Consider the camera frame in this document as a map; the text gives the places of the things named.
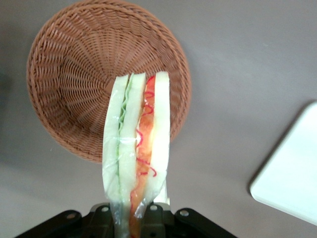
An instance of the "brown basket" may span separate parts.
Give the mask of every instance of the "brown basket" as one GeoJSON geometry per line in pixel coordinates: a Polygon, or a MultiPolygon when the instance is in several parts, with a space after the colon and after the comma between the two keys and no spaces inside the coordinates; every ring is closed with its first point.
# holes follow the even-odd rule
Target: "brown basket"
{"type": "Polygon", "coordinates": [[[186,57],[175,37],[137,5],[87,0],[53,16],[37,34],[28,63],[32,104],[62,146],[101,162],[106,111],[116,76],[157,71],[170,76],[171,139],[191,98],[186,57]]]}

